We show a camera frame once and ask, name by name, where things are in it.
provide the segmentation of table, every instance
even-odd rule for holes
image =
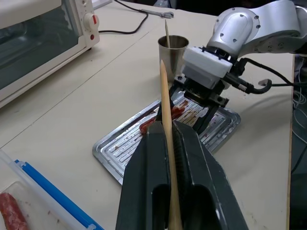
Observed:
[[[143,17],[115,2],[95,12],[100,30],[133,30]],[[193,46],[206,45],[215,17],[174,12],[170,34],[185,36]],[[164,20],[150,15],[136,34],[102,34],[91,51],[0,110],[0,147],[12,159],[31,163],[107,230],[115,228],[121,187],[92,156],[92,146],[160,97],[157,39],[164,33]],[[291,54],[248,57],[292,78]],[[280,82],[251,65],[243,78],[254,84],[265,78]],[[251,230],[288,229],[291,91],[223,92],[242,122],[214,156]]]

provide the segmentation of metal tray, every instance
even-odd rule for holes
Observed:
[[[193,126],[197,118],[204,116],[207,112],[207,108],[186,99],[184,92],[178,92],[172,99],[175,106],[185,106],[182,116],[176,119],[184,124]],[[139,126],[156,116],[159,103],[160,100],[155,101],[93,146],[93,155],[120,184],[123,182],[126,165],[142,138]],[[201,142],[214,153],[230,137],[240,121],[241,118],[237,113],[220,108],[207,129],[199,135]]]

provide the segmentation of oven window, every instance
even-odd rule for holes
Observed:
[[[69,0],[47,13],[0,29],[0,90],[78,44]]]

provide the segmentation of raw sausage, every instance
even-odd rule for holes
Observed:
[[[185,110],[185,107],[173,107],[171,110],[171,114],[172,114],[172,120],[179,118],[183,112]],[[155,122],[155,117],[149,119],[148,121],[145,121],[143,124],[140,125],[139,129],[141,131],[141,133],[143,135],[146,134],[147,132],[147,128],[153,123]]]
[[[27,222],[12,195],[8,193],[0,194],[0,212],[7,230],[29,230]]]

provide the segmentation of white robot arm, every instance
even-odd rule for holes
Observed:
[[[307,10],[290,0],[277,0],[255,9],[231,8],[216,19],[206,47],[187,48],[184,77],[175,80],[185,90],[185,97],[208,107],[206,116],[193,127],[198,133],[207,127],[216,110],[227,104],[228,99],[220,94],[229,85],[254,94],[272,87],[269,79],[263,81],[262,88],[241,79],[247,62],[278,75],[287,85],[294,85],[275,70],[249,58],[237,60],[250,53],[307,54]]]
[[[237,59],[250,53],[307,53],[307,10],[278,0],[255,9],[224,11],[207,46],[186,50],[183,73],[213,89],[220,80],[228,82],[225,76],[237,71]]]

